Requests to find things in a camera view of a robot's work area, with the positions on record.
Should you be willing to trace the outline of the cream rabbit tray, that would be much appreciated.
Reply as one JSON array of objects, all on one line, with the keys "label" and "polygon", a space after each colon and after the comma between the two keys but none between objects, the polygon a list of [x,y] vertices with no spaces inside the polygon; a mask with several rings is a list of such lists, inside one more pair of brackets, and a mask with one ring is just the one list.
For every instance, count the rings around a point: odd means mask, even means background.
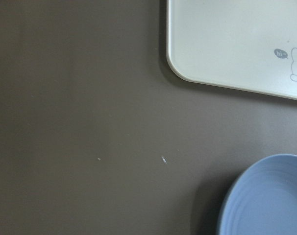
[{"label": "cream rabbit tray", "polygon": [[169,0],[166,37],[183,80],[297,100],[297,0]]}]

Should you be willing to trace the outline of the blue plate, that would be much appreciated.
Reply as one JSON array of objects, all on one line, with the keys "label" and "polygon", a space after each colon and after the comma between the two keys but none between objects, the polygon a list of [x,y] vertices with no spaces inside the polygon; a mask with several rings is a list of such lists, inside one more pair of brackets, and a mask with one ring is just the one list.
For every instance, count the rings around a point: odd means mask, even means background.
[{"label": "blue plate", "polygon": [[297,235],[297,155],[277,154],[246,169],[229,188],[218,235]]}]

